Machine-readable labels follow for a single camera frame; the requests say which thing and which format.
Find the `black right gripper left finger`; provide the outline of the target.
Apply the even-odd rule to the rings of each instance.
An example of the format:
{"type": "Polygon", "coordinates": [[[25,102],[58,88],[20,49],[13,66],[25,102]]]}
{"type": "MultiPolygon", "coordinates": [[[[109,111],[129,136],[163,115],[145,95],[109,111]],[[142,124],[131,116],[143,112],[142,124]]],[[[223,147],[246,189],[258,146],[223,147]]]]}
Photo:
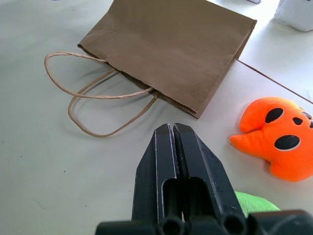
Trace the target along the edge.
{"type": "Polygon", "coordinates": [[[136,169],[132,220],[160,222],[181,215],[175,140],[164,124],[153,132],[136,169]]]}

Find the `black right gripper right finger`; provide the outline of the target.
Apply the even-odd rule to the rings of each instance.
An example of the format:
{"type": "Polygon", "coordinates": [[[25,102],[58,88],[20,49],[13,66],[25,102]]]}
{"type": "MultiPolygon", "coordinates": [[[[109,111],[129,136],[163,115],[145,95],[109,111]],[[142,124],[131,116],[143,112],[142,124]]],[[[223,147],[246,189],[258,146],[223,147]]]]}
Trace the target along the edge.
{"type": "Polygon", "coordinates": [[[174,125],[183,211],[187,218],[211,216],[218,221],[245,215],[222,162],[187,125],[174,125]]]}

